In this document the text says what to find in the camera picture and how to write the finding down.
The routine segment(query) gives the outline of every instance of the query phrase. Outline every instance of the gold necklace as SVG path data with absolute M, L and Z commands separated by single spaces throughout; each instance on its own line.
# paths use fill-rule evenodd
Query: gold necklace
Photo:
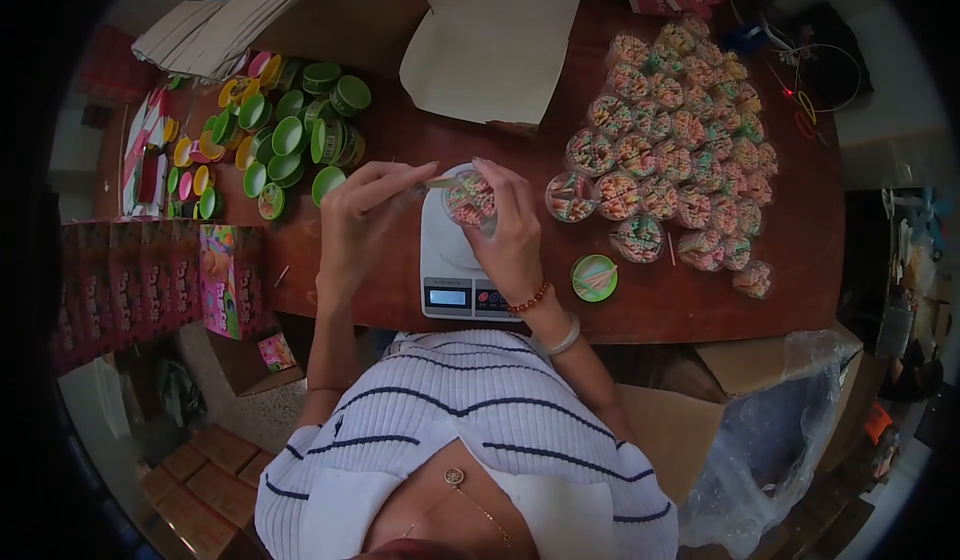
M 467 478 L 467 476 L 464 474 L 464 472 L 463 472 L 462 470 L 460 470 L 460 469 L 458 469 L 458 468 L 448 469 L 446 472 L 444 472 L 444 473 L 443 473 L 443 480 L 446 481 L 446 482 L 450 485 L 450 487 L 452 488 L 452 490 L 446 492 L 446 495 L 444 495 L 443 497 L 441 497 L 441 498 L 437 501 L 437 503 L 435 503 L 435 504 L 433 504 L 432 506 L 430 506 L 429 508 L 427 508 L 426 512 L 424 512 L 423 514 L 421 514 L 421 515 L 419 516 L 419 518 L 417 518 L 416 520 L 414 520 L 414 523 L 410 525 L 410 528 L 408 528 L 405 533 L 403 533 L 402 535 L 400 535 L 400 538 L 401 538 L 401 539 L 405 539 L 405 538 L 407 537 L 407 535 L 409 535 L 410 532 L 414 530 L 414 527 L 417 526 L 417 524 L 418 524 L 422 519 L 424 519 L 424 517 L 426 517 L 426 515 L 430 514 L 430 513 L 433 512 L 435 509 L 437 509 L 437 507 L 438 507 L 440 504 L 442 504 L 442 503 L 444 502 L 444 500 L 447 499 L 447 498 L 450 496 L 450 494 L 452 494 L 454 491 L 456 491 L 458 494 L 461 494 L 461 495 L 462 495 L 463 497 L 465 497 L 466 499 L 469 499 L 470 503 L 472 503 L 474 506 L 476 506 L 477 510 L 480 510 L 480 512 L 483 513 L 483 515 L 486 517 L 487 520 L 489 520 L 490 522 L 493 523 L 493 526 L 495 526 L 496 529 L 497 529 L 498 531 L 500 531 L 500 536 L 503 538 L 503 542 L 504 542 L 504 544 L 507 546 L 507 549 L 509 549 L 510 551 L 513 551 L 513 547 L 510 545 L 510 535 L 507 533 L 507 531 L 503 530 L 503 527 L 500 526 L 500 523 L 497 522 L 497 519 L 494 518 L 493 516 L 491 516 L 490 512 L 487 512 L 486 510 L 484 510 L 484 509 L 483 509 L 483 506 L 481 506 L 479 503 L 477 503 L 476 501 L 474 501 L 474 499 L 473 499 L 472 497 L 470 497 L 469 495 L 467 495 L 467 494 L 464 492 L 464 490 L 460 488 L 460 484 L 464 481 L 465 478 Z

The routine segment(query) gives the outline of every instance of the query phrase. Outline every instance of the red beaded bracelet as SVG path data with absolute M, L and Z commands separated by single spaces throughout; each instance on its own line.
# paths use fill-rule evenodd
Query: red beaded bracelet
M 547 282 L 545 278 L 543 280 L 543 284 L 540 286 L 540 290 L 536 292 L 536 295 L 534 295 L 534 299 L 530 300 L 529 302 L 521 303 L 520 305 L 508 305 L 507 311 L 510 312 L 510 314 L 520 314 L 521 312 L 526 312 L 544 298 L 544 295 L 546 295 L 546 290 L 549 287 L 550 283 Z

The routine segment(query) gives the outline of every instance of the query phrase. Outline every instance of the woman's hand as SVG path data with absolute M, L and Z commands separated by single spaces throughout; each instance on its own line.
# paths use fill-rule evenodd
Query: woman's hand
M 474 158 L 473 165 L 493 187 L 496 231 L 490 239 L 479 229 L 465 228 L 463 234 L 500 295 L 510 305 L 529 302 L 544 284 L 541 226 L 530 183 L 486 159 Z
M 367 271 L 377 263 L 394 219 L 409 201 L 419 199 L 410 187 L 433 176 L 437 164 L 414 168 L 369 162 L 323 196 L 319 204 L 320 299 L 334 306 L 350 301 Z

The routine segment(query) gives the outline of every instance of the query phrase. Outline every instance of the white knit top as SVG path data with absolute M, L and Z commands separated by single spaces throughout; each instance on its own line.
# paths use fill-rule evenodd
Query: white knit top
M 676 556 L 677 511 L 646 456 L 526 338 L 498 330 L 398 335 L 330 419 L 299 428 L 263 470 L 257 532 L 277 560 L 360 553 L 390 493 L 456 438 L 510 495 L 541 560 Z M 595 553 L 571 551 L 577 539 Z

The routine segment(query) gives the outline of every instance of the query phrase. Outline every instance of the red box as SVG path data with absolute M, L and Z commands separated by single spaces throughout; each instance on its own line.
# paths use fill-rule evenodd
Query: red box
M 78 229 L 81 320 L 91 359 L 117 349 L 108 266 L 111 224 L 80 222 Z
M 172 220 L 143 223 L 140 239 L 140 276 L 143 278 L 143 319 L 148 337 L 177 328 L 170 292 Z
M 170 245 L 171 301 L 174 328 L 195 323 L 204 317 L 200 299 L 200 223 L 173 220 Z
M 110 223 L 110 291 L 118 349 L 148 338 L 140 303 L 140 240 L 144 223 L 139 220 Z

